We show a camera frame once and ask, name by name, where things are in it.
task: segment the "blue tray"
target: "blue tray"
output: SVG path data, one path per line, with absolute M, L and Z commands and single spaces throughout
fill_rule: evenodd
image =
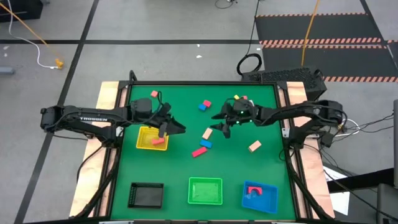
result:
M 262 195 L 259 195 L 255 190 L 248 194 L 249 187 L 261 187 Z M 275 214 L 278 209 L 278 188 L 258 182 L 245 181 L 243 185 L 242 206 L 244 208 Z

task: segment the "gray floor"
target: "gray floor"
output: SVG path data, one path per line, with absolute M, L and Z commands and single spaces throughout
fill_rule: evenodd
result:
M 77 40 L 93 0 L 51 0 L 42 18 L 27 21 L 45 39 Z M 311 13 L 316 0 L 266 0 L 258 14 Z M 210 0 L 99 0 L 88 39 L 170 40 L 248 39 L 255 0 L 239 1 L 217 10 Z M 398 39 L 397 1 L 368 1 L 385 39 Z M 357 0 L 322 0 L 319 13 L 363 12 Z M 0 39 L 10 39 L 8 24 L 0 24 Z M 33 37 L 18 23 L 13 33 Z M 42 107 L 54 105 L 76 45 L 56 45 L 65 57 L 62 70 L 40 68 L 31 45 L 0 45 L 0 65 L 17 69 L 0 76 L 0 217 L 13 223 L 32 174 L 44 133 L 39 128 Z M 42 47 L 40 61 L 53 64 Z M 251 52 L 257 52 L 253 45 Z M 133 69 L 140 80 L 239 80 L 235 68 L 247 45 L 86 45 L 68 92 L 66 105 L 94 107 L 100 83 L 125 80 Z M 249 70 L 255 62 L 244 65 Z M 396 83 L 327 83 L 323 98 L 341 102 L 348 116 L 366 123 L 392 113 L 398 98 Z M 385 122 L 370 128 L 377 129 Z M 67 218 L 75 189 L 75 173 L 85 142 L 54 139 L 30 203 L 25 222 Z M 392 165 L 392 130 L 359 133 L 327 151 L 339 166 L 362 174 Z

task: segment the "black box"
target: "black box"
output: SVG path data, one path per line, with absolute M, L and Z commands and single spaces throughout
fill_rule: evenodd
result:
M 0 0 L 6 7 L 9 8 L 6 0 Z M 10 0 L 12 12 L 20 19 L 40 19 L 43 10 L 43 3 L 40 0 Z M 0 22 L 9 22 L 10 14 L 0 7 Z
M 131 183 L 129 208 L 162 208 L 163 184 Z
M 312 67 L 286 68 L 285 70 L 264 70 L 242 74 L 244 82 L 303 82 L 309 101 L 315 101 L 326 92 L 323 75 Z

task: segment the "black tray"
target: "black tray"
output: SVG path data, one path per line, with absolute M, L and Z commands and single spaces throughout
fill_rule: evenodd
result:
M 162 208 L 163 184 L 131 183 L 129 208 Z

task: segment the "orange cable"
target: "orange cable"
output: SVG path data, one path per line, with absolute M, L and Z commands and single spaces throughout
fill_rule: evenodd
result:
M 64 62 L 63 58 L 57 53 L 56 50 L 54 50 L 53 48 L 51 48 L 49 46 L 49 44 L 47 44 L 39 35 L 37 35 L 28 25 L 25 24 L 24 21 L 22 21 L 22 19 L 20 19 L 17 15 L 15 15 L 13 12 L 11 12 L 5 5 L 3 5 L 2 3 L 0 3 L 0 6 L 5 9 L 8 13 L 10 13 L 12 16 L 14 16 L 19 22 L 22 23 L 22 25 L 24 25 L 26 27 L 26 29 L 28 29 L 33 35 L 35 35 L 38 39 L 40 39 L 43 44 L 48 47 L 52 53 L 57 56 L 59 59 L 61 59 L 62 62 Z
M 305 34 L 304 46 L 303 46 L 303 54 L 301 55 L 301 66 L 304 66 L 305 48 L 307 46 L 307 39 L 308 39 L 308 35 L 310 34 L 313 18 L 315 17 L 315 14 L 317 13 L 317 10 L 318 10 L 319 2 L 320 2 L 320 0 L 317 0 L 317 4 L 315 5 L 315 9 L 313 9 L 310 25 L 308 26 L 307 33 Z

